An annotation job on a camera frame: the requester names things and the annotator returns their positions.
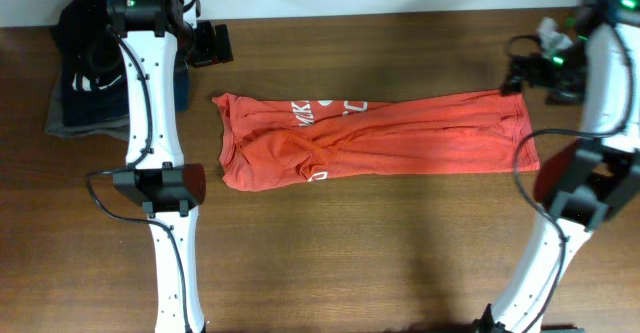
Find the red t-shirt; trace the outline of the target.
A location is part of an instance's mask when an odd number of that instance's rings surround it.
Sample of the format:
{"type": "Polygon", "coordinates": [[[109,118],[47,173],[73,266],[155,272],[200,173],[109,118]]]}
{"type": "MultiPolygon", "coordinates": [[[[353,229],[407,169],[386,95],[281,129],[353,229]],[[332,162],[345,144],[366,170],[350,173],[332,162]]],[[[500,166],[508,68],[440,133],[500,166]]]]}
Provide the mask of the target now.
{"type": "Polygon", "coordinates": [[[226,185],[259,192],[357,175],[536,171],[519,95],[459,93],[397,103],[213,98],[223,123],[226,185]]]}

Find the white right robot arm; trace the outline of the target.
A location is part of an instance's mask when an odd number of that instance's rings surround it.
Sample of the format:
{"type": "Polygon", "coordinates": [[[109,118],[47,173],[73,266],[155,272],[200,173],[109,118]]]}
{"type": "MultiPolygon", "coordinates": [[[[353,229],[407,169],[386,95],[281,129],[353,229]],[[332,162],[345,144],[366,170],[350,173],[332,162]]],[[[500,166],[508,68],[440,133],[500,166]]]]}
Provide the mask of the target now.
{"type": "Polygon", "coordinates": [[[583,111],[578,129],[536,130],[516,148],[521,155],[543,135],[572,140],[541,165],[532,193],[513,165],[518,191],[536,212],[534,228],[511,281],[474,321],[475,332],[542,331],[575,254],[639,193],[639,0],[580,0],[575,31],[567,46],[535,35],[538,52],[509,56],[502,95],[540,87],[548,103],[583,111]]]}

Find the navy white striped folded garment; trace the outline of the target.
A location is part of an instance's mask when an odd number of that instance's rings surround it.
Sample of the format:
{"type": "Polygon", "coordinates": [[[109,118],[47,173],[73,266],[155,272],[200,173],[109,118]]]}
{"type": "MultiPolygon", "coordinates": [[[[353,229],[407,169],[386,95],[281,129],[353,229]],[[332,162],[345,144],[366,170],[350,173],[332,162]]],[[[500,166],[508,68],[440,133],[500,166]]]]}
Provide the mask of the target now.
{"type": "Polygon", "coordinates": [[[123,64],[93,78],[70,66],[62,68],[62,123],[82,127],[125,118],[129,114],[128,85],[123,64]]]}

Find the grey folded garment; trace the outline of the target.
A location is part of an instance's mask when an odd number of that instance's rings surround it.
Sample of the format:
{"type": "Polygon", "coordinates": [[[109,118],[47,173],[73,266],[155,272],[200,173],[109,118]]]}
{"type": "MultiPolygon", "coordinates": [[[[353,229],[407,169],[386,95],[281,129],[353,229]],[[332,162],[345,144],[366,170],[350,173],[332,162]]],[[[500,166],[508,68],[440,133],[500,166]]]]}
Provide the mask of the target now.
{"type": "Polygon", "coordinates": [[[71,139],[96,135],[127,141],[129,139],[129,117],[124,116],[115,120],[83,125],[79,127],[67,127],[63,124],[62,98],[59,91],[52,93],[47,112],[44,132],[47,135],[58,138],[71,139]]]}

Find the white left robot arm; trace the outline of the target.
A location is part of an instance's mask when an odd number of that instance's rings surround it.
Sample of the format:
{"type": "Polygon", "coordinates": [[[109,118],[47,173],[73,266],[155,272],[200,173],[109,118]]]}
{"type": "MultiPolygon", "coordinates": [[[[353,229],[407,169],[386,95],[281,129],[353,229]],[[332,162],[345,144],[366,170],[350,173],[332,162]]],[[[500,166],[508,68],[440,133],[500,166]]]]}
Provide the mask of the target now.
{"type": "Polygon", "coordinates": [[[199,0],[108,0],[110,32],[124,61],[129,141],[115,188],[144,213],[154,244],[158,332],[203,332],[195,235],[205,171],[186,162],[177,132],[175,68],[233,59],[226,25],[200,18],[199,0]]]}

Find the black folded garment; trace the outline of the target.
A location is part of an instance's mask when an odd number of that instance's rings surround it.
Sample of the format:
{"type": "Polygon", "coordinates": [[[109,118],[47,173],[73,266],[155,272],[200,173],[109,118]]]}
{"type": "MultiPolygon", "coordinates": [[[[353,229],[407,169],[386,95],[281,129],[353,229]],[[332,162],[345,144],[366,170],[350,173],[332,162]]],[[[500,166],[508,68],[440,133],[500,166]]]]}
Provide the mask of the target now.
{"type": "Polygon", "coordinates": [[[126,81],[123,58],[108,32],[106,0],[72,0],[50,29],[76,92],[98,92],[126,81]]]}

